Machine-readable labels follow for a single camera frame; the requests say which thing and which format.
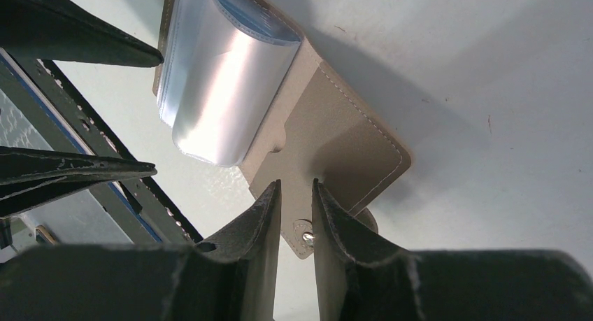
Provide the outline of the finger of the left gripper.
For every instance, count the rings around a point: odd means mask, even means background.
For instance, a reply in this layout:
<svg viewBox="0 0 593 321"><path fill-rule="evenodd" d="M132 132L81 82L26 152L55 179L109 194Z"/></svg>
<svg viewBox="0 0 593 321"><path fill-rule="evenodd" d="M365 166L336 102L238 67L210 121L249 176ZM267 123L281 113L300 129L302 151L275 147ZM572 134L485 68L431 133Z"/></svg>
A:
<svg viewBox="0 0 593 321"><path fill-rule="evenodd" d="M2 146L1 217L19 215L94 185L156 173L148 162Z"/></svg>
<svg viewBox="0 0 593 321"><path fill-rule="evenodd" d="M70 0L1 0L1 48L12 55L153 68L158 49Z"/></svg>

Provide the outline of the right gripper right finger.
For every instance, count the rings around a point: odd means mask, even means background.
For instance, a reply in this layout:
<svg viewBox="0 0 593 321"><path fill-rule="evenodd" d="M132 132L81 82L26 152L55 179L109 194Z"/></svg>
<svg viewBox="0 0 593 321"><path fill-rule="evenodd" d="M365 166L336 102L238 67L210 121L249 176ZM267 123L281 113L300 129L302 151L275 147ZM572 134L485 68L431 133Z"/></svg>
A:
<svg viewBox="0 0 593 321"><path fill-rule="evenodd" d="M591 320L592 279L556 250L409 251L318 180L312 212L322 320Z"/></svg>

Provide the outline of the grey card holder wallet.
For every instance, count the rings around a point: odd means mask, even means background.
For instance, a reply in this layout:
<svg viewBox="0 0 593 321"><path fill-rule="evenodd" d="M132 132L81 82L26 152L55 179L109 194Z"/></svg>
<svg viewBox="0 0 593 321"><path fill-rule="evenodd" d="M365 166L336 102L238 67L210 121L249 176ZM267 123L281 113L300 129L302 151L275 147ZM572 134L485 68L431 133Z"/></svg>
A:
<svg viewBox="0 0 593 321"><path fill-rule="evenodd" d="M164 0L153 91L183 154L283 184L280 233L313 254L310 184L370 229L368 205L411 164L404 146L267 0Z"/></svg>

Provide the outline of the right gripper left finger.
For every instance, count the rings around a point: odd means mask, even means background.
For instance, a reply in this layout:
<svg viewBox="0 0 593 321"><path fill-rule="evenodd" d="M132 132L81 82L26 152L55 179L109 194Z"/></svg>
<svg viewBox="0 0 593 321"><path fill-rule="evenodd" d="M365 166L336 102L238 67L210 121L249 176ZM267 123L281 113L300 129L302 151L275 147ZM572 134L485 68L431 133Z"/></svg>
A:
<svg viewBox="0 0 593 321"><path fill-rule="evenodd" d="M2 320L271 320L281 184L196 245L44 245L1 270Z"/></svg>

